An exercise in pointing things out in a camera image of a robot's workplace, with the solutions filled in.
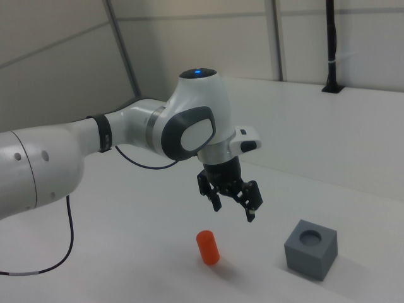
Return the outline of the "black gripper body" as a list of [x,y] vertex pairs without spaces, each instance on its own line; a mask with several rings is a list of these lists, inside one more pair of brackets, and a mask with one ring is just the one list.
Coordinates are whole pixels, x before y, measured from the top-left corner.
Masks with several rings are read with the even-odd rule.
[[240,193],[244,181],[241,178],[239,157],[215,165],[203,165],[203,175],[219,193]]

